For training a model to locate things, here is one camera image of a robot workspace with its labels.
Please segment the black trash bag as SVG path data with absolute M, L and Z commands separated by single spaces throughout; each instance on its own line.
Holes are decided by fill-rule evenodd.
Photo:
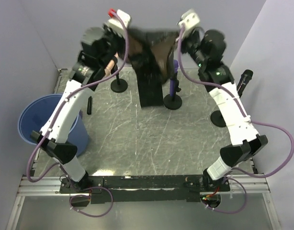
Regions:
M 178 29 L 131 27 L 128 60 L 136 73 L 140 106 L 162 106 L 165 84 L 174 73 L 174 50 Z

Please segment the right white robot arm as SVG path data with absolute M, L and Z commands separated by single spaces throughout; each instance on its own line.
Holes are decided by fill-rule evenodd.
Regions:
M 189 36 L 181 28 L 178 54 L 187 53 L 198 66 L 198 84 L 203 84 L 214 99 L 228 128 L 231 144 L 221 148 L 218 159 L 204 170 L 203 185 L 208 191 L 215 190 L 220 180 L 235 166 L 255 156 L 267 143 L 246 113 L 235 80 L 223 61 L 226 48 L 224 35 L 218 30 L 208 30 L 202 40 L 195 28 Z

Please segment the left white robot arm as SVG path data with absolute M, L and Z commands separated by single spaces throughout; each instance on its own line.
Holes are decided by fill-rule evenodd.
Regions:
M 92 27 L 83 35 L 81 47 L 78 61 L 52 115 L 40 131 L 31 133 L 37 147 L 61 166 L 78 193 L 86 191 L 90 181 L 76 156 L 77 146 L 68 141 L 69 131 L 98 84 L 118 74 L 119 71 L 113 72 L 108 67 L 116 65 L 119 51 L 128 51 L 127 29 Z

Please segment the blue plastic trash bin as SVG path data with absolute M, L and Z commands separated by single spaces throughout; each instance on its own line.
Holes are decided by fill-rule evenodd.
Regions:
M 29 104 L 21 113 L 18 120 L 18 133 L 20 137 L 31 145 L 36 143 L 31 139 L 32 131 L 40 131 L 49 120 L 62 94 L 49 94 Z M 68 142 L 77 146 L 77 156 L 81 155 L 87 148 L 89 135 L 82 120 L 83 112 L 80 111 L 69 131 Z

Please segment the purple microphone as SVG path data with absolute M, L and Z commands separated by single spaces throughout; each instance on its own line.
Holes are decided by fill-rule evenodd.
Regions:
M 170 96 L 171 97 L 173 97 L 176 94 L 179 88 L 179 80 L 177 79 L 179 63 L 175 59 L 173 60 L 173 67 L 174 67 L 173 75 L 170 78 Z

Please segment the beige microphone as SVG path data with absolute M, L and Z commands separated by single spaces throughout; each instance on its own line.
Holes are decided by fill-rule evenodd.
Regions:
M 111 75 L 112 71 L 114 71 L 114 68 L 117 64 L 118 60 L 117 57 L 113 57 L 110 62 L 108 63 L 108 65 L 106 66 L 106 68 L 104 69 L 104 73 L 105 73 L 105 77 L 108 77 Z

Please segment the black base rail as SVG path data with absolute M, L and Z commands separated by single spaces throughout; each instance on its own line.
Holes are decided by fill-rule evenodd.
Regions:
M 73 188 L 62 179 L 59 193 L 91 196 L 92 204 L 107 202 L 177 201 L 200 202 L 200 195 L 229 192 L 228 182 L 207 185 L 200 174 L 90 176 L 86 189 Z

